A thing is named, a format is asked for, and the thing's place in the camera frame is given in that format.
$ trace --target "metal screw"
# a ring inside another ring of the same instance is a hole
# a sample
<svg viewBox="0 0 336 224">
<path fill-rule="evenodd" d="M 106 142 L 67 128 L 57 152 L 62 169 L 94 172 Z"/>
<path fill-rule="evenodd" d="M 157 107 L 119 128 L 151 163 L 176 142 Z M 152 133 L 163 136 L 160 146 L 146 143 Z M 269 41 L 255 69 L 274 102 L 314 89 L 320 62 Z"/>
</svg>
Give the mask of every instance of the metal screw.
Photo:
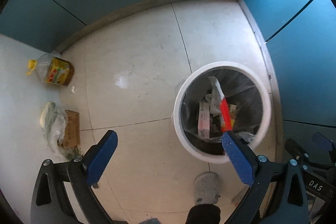
<svg viewBox="0 0 336 224">
<path fill-rule="evenodd" d="M 260 162 L 266 162 L 266 161 L 267 161 L 267 158 L 266 158 L 264 155 L 259 155 L 259 156 L 258 156 L 258 160 L 259 160 Z"/>
<path fill-rule="evenodd" d="M 81 161 L 83 159 L 83 156 L 82 155 L 75 155 L 74 157 L 73 157 L 73 161 L 75 161 L 75 162 L 79 162 L 79 161 Z"/>
<path fill-rule="evenodd" d="M 289 162 L 290 162 L 290 163 L 291 163 L 291 165 L 293 165 L 293 166 L 297 165 L 297 161 L 296 161 L 296 160 L 294 160 L 294 159 L 291 159 Z"/>
<path fill-rule="evenodd" d="M 50 160 L 45 160 L 44 162 L 43 162 L 43 165 L 44 166 L 48 166 L 50 164 Z"/>
</svg>

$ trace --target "gray slipper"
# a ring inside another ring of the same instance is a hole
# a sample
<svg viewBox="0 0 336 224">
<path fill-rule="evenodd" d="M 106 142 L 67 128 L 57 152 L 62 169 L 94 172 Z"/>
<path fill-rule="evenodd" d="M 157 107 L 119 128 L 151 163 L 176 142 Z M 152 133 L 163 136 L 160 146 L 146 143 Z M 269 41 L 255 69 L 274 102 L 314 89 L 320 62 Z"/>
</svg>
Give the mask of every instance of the gray slipper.
<svg viewBox="0 0 336 224">
<path fill-rule="evenodd" d="M 220 197 L 216 173 L 206 172 L 195 178 L 194 200 L 196 205 L 216 204 Z"/>
</svg>

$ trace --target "bottle label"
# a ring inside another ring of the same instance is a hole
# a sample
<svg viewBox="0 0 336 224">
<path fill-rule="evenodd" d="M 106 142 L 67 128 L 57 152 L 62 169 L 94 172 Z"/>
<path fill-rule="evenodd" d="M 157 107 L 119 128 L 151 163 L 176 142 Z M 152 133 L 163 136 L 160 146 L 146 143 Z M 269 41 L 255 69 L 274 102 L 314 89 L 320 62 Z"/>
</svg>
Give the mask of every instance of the bottle label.
<svg viewBox="0 0 336 224">
<path fill-rule="evenodd" d="M 53 58 L 46 82 L 63 85 L 69 75 L 69 72 L 69 63 Z"/>
</svg>

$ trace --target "pant leg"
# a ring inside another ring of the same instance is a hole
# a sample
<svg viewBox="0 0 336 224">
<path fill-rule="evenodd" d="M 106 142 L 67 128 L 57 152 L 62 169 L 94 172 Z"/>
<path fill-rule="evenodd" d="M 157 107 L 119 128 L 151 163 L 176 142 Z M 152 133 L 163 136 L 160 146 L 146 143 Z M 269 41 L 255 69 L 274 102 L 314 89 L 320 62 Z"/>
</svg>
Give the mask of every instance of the pant leg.
<svg viewBox="0 0 336 224">
<path fill-rule="evenodd" d="M 214 204 L 201 204 L 192 207 L 185 224 L 219 224 L 221 210 Z"/>
</svg>

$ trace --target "trash can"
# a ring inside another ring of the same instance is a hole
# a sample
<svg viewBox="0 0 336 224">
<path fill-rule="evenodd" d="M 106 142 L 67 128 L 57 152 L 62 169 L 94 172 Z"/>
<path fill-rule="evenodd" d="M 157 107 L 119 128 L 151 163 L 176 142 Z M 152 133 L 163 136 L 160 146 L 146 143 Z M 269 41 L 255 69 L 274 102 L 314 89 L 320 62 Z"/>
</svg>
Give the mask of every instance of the trash can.
<svg viewBox="0 0 336 224">
<path fill-rule="evenodd" d="M 234 62 L 215 62 L 192 73 L 181 85 L 174 104 L 173 122 L 184 148 L 196 158 L 213 163 L 229 162 L 219 138 L 198 134 L 200 102 L 212 89 L 209 76 L 218 79 L 228 104 L 236 106 L 233 132 L 253 136 L 247 141 L 256 148 L 268 132 L 272 108 L 266 87 L 249 68 Z"/>
</svg>

